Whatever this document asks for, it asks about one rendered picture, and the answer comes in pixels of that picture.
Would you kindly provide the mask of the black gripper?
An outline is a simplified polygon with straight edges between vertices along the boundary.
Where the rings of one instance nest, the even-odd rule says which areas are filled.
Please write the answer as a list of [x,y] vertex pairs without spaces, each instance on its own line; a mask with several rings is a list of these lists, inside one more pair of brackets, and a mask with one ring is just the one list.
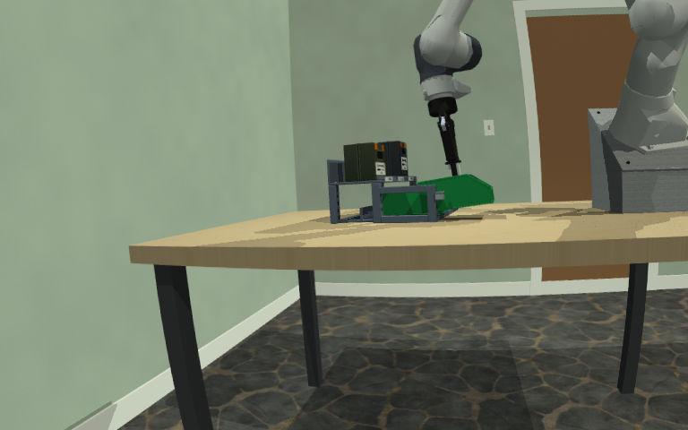
[[445,162],[445,165],[449,164],[448,167],[450,176],[461,175],[461,160],[459,160],[458,151],[456,150],[457,144],[454,145],[456,143],[454,129],[455,125],[454,122],[452,122],[452,119],[450,118],[450,114],[454,114],[458,111],[456,99],[454,97],[443,97],[439,99],[433,99],[429,101],[427,105],[430,116],[438,117],[439,115],[440,124],[438,124],[439,122],[437,122],[437,124],[442,137],[444,152],[447,160],[447,162]]

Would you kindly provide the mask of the olive green case with orange latches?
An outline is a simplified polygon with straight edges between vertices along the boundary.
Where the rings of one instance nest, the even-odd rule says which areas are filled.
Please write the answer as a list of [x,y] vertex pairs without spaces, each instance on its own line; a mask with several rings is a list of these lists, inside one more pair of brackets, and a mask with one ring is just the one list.
[[387,176],[385,145],[367,142],[343,145],[346,182],[371,181]]

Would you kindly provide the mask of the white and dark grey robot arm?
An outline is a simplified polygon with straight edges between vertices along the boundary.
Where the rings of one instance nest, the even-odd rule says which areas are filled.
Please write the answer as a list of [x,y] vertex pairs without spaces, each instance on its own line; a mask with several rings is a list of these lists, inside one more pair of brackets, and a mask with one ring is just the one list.
[[[616,140],[644,154],[688,149],[688,119],[673,103],[672,88],[688,45],[688,0],[624,1],[638,40],[608,129]],[[425,101],[459,99],[471,92],[469,85],[453,79],[453,73],[472,70],[482,56],[479,41],[460,31],[472,2],[442,0],[434,18],[415,38]]]

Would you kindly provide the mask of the black tool case with orange latches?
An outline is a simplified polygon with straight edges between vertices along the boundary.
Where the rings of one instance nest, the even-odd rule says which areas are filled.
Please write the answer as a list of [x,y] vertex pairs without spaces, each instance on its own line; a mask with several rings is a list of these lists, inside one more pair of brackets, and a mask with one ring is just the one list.
[[378,142],[385,145],[387,176],[409,176],[407,144],[405,142]]

